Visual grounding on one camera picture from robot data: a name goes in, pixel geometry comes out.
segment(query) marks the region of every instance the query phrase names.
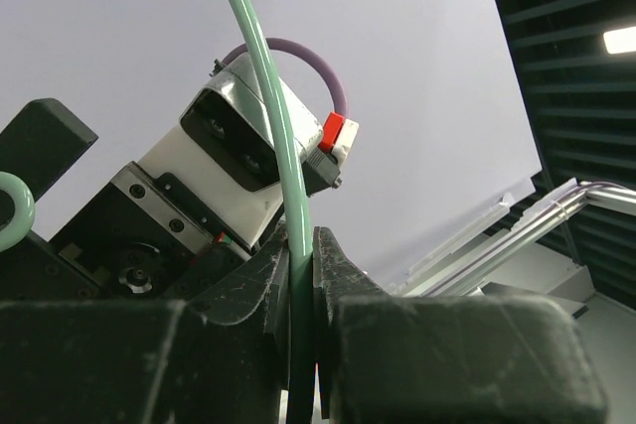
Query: red connector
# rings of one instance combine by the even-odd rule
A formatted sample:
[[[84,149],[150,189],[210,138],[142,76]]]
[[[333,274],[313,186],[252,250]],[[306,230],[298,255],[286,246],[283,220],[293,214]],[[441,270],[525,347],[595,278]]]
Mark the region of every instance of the red connector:
[[[331,153],[334,149],[334,144],[338,139],[340,131],[345,124],[345,117],[338,113],[329,113],[325,126],[323,127],[322,141],[318,145],[320,150],[324,153]]]

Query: black slatted wall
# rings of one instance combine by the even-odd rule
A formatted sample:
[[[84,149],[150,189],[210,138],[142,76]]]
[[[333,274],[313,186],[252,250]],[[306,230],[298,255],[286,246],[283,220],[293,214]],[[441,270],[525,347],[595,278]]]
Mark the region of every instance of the black slatted wall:
[[[603,33],[636,26],[636,0],[497,0],[544,166],[537,193],[571,177],[636,189],[636,54],[609,55]],[[596,289],[636,308],[636,217],[586,208],[540,243],[587,265]]]

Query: light green tube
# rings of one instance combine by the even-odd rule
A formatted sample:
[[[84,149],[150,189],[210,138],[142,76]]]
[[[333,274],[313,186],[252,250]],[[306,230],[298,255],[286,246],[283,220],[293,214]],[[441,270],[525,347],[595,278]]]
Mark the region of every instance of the light green tube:
[[[312,229],[300,161],[278,71],[249,0],[229,0],[247,44],[274,139],[289,232],[291,368],[287,422],[311,419],[314,395]]]
[[[36,218],[36,202],[24,181],[9,173],[0,172],[0,190],[9,195],[15,212],[13,218],[0,230],[0,252],[13,247],[33,227]]]

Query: white backdrop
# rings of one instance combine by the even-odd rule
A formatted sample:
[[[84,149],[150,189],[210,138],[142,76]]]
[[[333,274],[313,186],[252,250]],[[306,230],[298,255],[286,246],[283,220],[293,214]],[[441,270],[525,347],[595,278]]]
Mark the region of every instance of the white backdrop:
[[[380,282],[504,192],[530,192],[540,165],[494,0],[253,2],[267,35],[316,50],[347,87],[361,132],[312,219]],[[44,237],[168,130],[241,40],[226,0],[0,0],[0,15],[0,126],[51,96],[100,136],[39,201]],[[320,79],[277,58],[323,120]]]

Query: bolt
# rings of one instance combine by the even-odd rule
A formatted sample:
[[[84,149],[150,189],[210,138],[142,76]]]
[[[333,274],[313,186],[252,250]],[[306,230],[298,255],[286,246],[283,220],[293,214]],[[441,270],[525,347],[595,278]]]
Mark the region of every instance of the bolt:
[[[141,268],[129,270],[126,278],[133,285],[145,285],[148,282],[148,274]]]
[[[248,154],[243,154],[242,161],[253,174],[260,174],[260,164]]]
[[[183,231],[184,229],[183,223],[177,218],[173,218],[172,220],[170,220],[170,222],[168,223],[168,226],[170,227],[170,230],[177,233]]]
[[[87,288],[80,288],[78,290],[78,298],[90,298],[92,297],[92,293]]]
[[[58,265],[50,263],[49,265],[44,267],[44,271],[47,275],[51,275],[52,277],[55,277],[56,275],[60,274],[60,267]]]
[[[210,77],[213,77],[215,74],[219,73],[219,71],[221,71],[225,67],[226,66],[223,65],[221,62],[219,62],[218,60],[215,60],[215,68],[212,70],[211,73],[208,73],[208,74],[210,75]]]
[[[212,130],[212,134],[215,135],[219,139],[224,139],[226,137],[226,130],[221,125],[221,123],[215,118],[210,118],[208,120],[208,124],[210,125],[210,129]]]
[[[135,199],[141,199],[146,195],[146,190],[140,184],[133,184],[128,191]]]

